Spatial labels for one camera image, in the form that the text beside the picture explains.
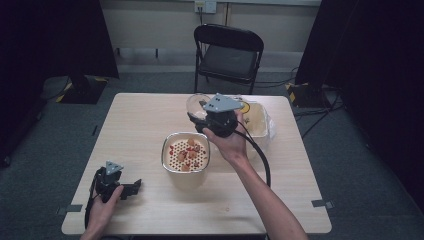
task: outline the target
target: human arm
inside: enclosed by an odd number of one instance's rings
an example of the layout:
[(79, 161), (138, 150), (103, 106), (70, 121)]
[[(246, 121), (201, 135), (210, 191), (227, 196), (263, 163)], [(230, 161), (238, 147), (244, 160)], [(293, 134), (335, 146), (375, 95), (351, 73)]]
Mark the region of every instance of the human arm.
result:
[[(236, 111), (236, 115), (238, 121), (243, 122), (242, 113)], [(244, 128), (240, 124), (236, 130), (244, 133)], [(305, 231), (293, 213), (266, 185), (250, 164), (247, 158), (246, 140), (237, 134), (221, 138), (207, 128), (203, 129), (203, 133), (218, 147), (222, 156), (236, 171), (270, 238), (272, 240), (307, 239)]]
[(102, 202), (100, 196), (93, 196), (94, 202), (90, 211), (90, 221), (88, 222), (87, 229), (84, 234), (81, 236), (81, 240), (94, 240), (100, 239), (103, 235), (103, 232), (106, 226), (109, 224), (110, 219), (112, 218), (115, 206), (119, 197), (121, 196), (124, 186), (118, 186), (115, 191), (113, 191), (112, 196), (109, 201), (106, 203)]

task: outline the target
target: black curtain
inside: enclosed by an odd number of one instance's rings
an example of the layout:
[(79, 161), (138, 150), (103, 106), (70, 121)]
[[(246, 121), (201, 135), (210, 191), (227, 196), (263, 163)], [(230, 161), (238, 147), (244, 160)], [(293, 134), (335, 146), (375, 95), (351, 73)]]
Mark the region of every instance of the black curtain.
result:
[(424, 2), (322, 0), (296, 83), (342, 88), (372, 149), (424, 210)]
[(73, 71), (119, 78), (99, 0), (1, 1), (1, 158), (44, 81)]

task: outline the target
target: bowl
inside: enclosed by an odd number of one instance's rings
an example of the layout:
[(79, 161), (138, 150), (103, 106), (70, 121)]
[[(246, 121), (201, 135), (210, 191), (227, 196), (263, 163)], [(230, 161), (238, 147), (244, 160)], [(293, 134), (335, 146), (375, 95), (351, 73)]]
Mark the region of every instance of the bowl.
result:
[(210, 145), (203, 134), (173, 133), (163, 143), (162, 166), (177, 188), (190, 190), (202, 185), (209, 160)]

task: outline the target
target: black chair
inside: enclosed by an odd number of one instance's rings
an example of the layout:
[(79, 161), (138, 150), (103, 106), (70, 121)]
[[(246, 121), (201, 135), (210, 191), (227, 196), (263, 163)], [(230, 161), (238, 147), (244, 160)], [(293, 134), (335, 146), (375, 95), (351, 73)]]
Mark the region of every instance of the black chair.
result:
[(264, 49), (258, 35), (249, 30), (204, 24), (194, 30), (194, 40), (197, 46), (195, 93), (198, 77), (202, 75), (208, 82), (208, 77), (212, 77), (250, 84), (249, 94), (252, 94)]

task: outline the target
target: wall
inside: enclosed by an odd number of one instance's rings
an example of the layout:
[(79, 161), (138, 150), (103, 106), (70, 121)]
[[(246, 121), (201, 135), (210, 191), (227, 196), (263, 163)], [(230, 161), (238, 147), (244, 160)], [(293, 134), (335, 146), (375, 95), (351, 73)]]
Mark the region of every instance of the wall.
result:
[[(218, 2), (217, 13), (203, 14), (203, 23), (252, 30), (263, 38), (265, 51), (284, 52), (303, 52), (319, 5), (314, 0), (232, 2)], [(103, 0), (101, 4), (114, 48), (195, 46), (193, 31), (200, 16), (194, 12), (193, 1)]]

